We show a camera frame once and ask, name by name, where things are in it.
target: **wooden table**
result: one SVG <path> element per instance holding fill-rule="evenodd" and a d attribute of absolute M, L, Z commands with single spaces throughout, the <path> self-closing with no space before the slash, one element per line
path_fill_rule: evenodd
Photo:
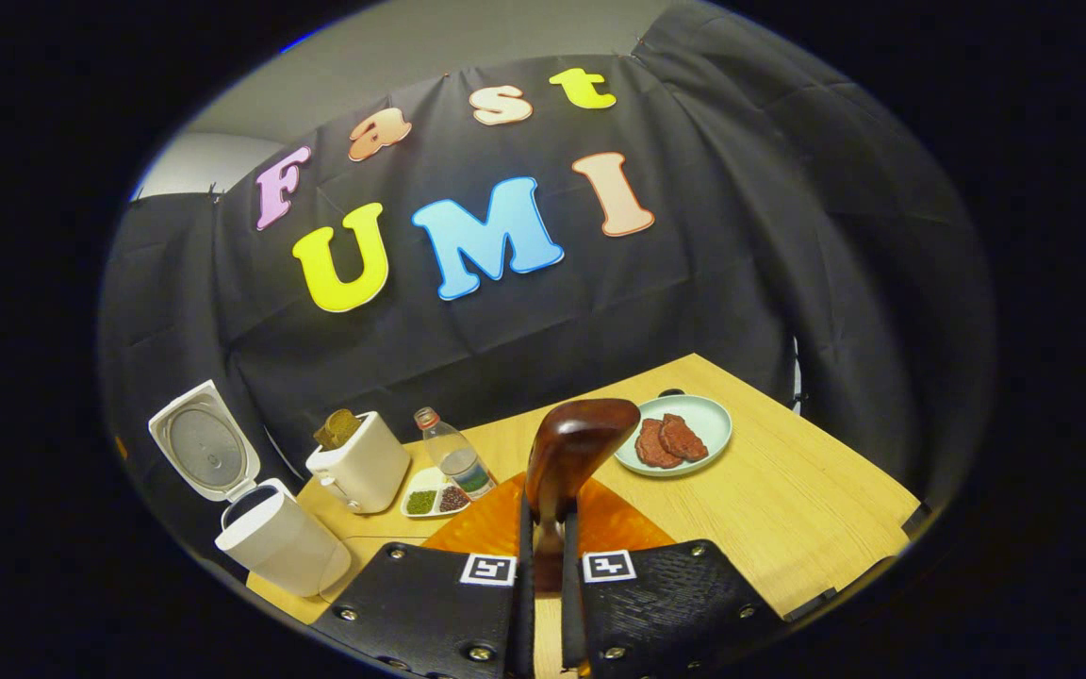
<path fill-rule="evenodd" d="M 611 460 L 594 477 L 673 540 L 715 541 L 779 615 L 823 590 L 844 589 L 908 542 L 900 527 L 917 510 L 917 498 L 844 443 L 697 354 L 573 399 L 620 397 L 643 404 L 669 388 L 707 397 L 732 414 L 732 439 L 719 458 L 673 478 L 641 476 Z M 525 471 L 540 420 L 554 406 L 464 433 L 496 477 L 509 478 Z M 413 458 L 406 480 L 432 466 L 421 441 L 405 450 Z M 317 482 L 307 482 L 296 499 L 343 539 L 354 565 L 320 596 L 292 596 L 255 575 L 247 587 L 305 624 L 327 609 L 380 546 L 393 540 L 421 544 L 447 519 L 402 515 L 400 493 L 375 515 L 353 515 Z M 535 666 L 540 678 L 556 676 L 559 601 L 538 603 Z"/>

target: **meat slice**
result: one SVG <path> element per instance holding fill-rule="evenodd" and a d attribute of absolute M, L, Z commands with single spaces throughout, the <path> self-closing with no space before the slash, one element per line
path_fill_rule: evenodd
<path fill-rule="evenodd" d="M 665 452 L 660 444 L 660 420 L 646 418 L 640 425 L 640 436 L 634 440 L 634 454 L 648 467 L 674 468 L 682 458 Z"/>
<path fill-rule="evenodd" d="M 710 452 L 680 414 L 665 413 L 658 438 L 665 452 L 685 461 L 703 460 Z"/>

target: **plastic bottle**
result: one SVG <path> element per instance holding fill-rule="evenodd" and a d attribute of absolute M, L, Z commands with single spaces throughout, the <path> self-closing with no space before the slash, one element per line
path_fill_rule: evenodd
<path fill-rule="evenodd" d="M 475 500 L 494 489 L 496 480 L 480 461 L 471 443 L 451 425 L 441 420 L 434 408 L 421 408 L 413 419 L 421 429 L 426 452 L 439 465 L 441 473 Z"/>

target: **light blue plate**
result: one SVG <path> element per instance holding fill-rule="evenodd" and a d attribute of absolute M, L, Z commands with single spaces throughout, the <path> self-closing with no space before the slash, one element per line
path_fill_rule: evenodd
<path fill-rule="evenodd" d="M 708 454 L 705 458 L 683 461 L 674 468 L 648 467 L 640 461 L 640 456 L 634 452 L 634 440 L 640 437 L 643 420 L 647 418 L 664 419 L 665 413 L 677 414 L 677 416 L 685 418 L 685 425 L 689 425 L 690 429 L 697 433 L 697 437 L 706 444 Z M 728 440 L 732 438 L 732 416 L 729 416 L 723 405 L 703 397 L 681 394 L 653 399 L 640 405 L 640 424 L 631 432 L 631 438 L 626 440 L 626 443 L 622 443 L 622 447 L 615 452 L 615 458 L 622 463 L 622 467 L 645 476 L 682 476 L 697 471 L 711 464 L 719 456 L 719 453 L 723 452 Z"/>

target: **blue letter m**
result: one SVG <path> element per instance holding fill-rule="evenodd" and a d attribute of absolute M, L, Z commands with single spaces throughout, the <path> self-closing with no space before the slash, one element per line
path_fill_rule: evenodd
<path fill-rule="evenodd" d="M 455 201 L 438 201 L 414 212 L 413 224 L 430 235 L 434 256 L 439 257 L 443 274 L 439 297 L 454 300 L 480 287 L 480 279 L 464 266 L 460 253 L 494 280 L 501 280 L 504 269 L 506 240 L 514 246 L 509 268 L 517 274 L 529 274 L 564 259 L 564 249 L 547 237 L 534 205 L 535 186 L 539 183 L 530 176 L 516 176 L 494 186 L 487 224 L 480 224 Z"/>

